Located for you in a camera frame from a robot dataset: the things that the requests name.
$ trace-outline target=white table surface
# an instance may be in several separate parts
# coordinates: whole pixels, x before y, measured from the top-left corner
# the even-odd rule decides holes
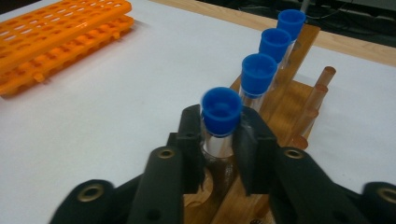
[[[53,3],[0,15],[5,21]],[[181,110],[230,86],[261,32],[134,0],[133,30],[11,98],[0,98],[0,223],[46,223],[89,179],[116,187],[140,175],[152,149],[176,132]],[[337,69],[308,152],[331,177],[361,192],[396,184],[396,68],[313,47],[296,80],[313,85]]]

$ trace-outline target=metal grommet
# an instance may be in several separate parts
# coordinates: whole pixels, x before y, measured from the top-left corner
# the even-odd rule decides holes
[[[288,149],[284,152],[285,156],[292,158],[292,159],[301,159],[304,157],[304,154],[296,149]]]
[[[396,189],[381,188],[376,192],[385,201],[389,203],[396,203]]]
[[[79,192],[77,199],[80,202],[88,203],[98,199],[105,193],[105,189],[101,184],[91,184]]]
[[[175,151],[169,148],[163,149],[158,153],[158,157],[161,159],[169,159],[175,156]]]

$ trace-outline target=blue test tube cap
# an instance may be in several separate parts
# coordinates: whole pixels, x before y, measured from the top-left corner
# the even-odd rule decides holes
[[[291,41],[297,39],[303,28],[306,16],[302,11],[296,9],[283,10],[277,16],[276,28],[288,32],[291,36]]]
[[[217,137],[230,135],[239,123],[242,100],[230,88],[217,87],[207,91],[201,106],[206,130]]]
[[[266,29],[262,32],[259,53],[269,55],[276,63],[280,63],[290,42],[291,37],[288,32],[276,28]]]
[[[268,90],[277,70],[276,61],[265,54],[250,54],[242,61],[241,86],[250,98]]]

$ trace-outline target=orange plastic rack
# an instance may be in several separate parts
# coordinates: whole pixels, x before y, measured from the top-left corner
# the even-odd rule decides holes
[[[124,0],[64,0],[0,23],[0,95],[47,76],[129,30]]]

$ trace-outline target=orange tube rack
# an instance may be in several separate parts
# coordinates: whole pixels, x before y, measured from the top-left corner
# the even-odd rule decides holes
[[[43,82],[134,24],[125,0],[63,0],[0,23],[0,95]]]

